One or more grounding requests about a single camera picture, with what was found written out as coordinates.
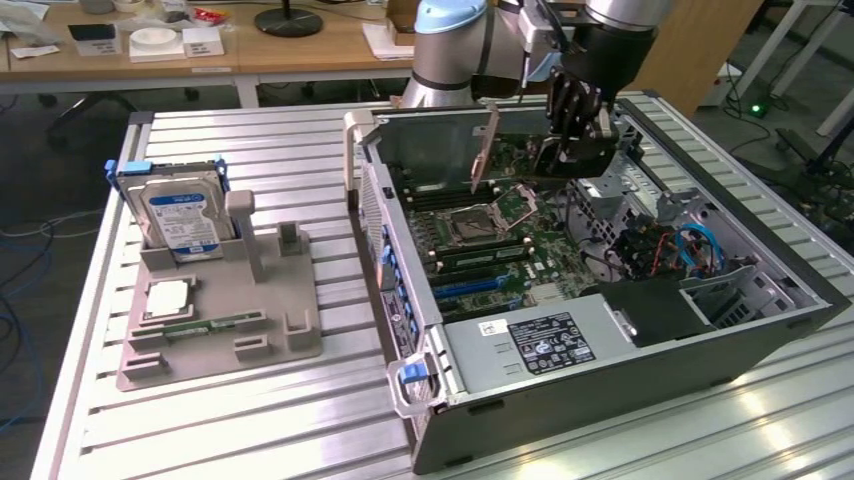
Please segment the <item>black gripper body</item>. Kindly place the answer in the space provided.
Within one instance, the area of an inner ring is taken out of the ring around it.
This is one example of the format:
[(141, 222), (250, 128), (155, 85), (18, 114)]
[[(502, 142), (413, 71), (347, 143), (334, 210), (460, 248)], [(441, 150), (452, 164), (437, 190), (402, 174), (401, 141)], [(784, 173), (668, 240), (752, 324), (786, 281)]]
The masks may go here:
[(605, 24), (576, 28), (564, 70), (604, 95), (616, 95), (637, 78), (652, 50), (658, 28), (632, 31)]

